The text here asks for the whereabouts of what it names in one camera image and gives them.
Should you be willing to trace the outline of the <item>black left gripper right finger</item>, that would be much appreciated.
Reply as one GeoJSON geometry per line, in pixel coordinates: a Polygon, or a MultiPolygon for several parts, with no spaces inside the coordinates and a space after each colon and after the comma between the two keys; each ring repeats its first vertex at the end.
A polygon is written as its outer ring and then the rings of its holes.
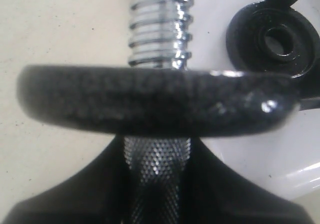
{"type": "Polygon", "coordinates": [[[245,179],[198,138],[184,172],[181,223],[313,223],[302,206],[245,179]]]}

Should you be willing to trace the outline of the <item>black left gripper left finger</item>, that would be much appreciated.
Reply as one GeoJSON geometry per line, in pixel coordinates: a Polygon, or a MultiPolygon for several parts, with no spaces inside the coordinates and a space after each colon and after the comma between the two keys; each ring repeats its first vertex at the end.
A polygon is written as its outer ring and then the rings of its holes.
{"type": "Polygon", "coordinates": [[[80,172],[16,204],[4,223],[121,223],[126,214],[128,166],[116,136],[80,172]]]}

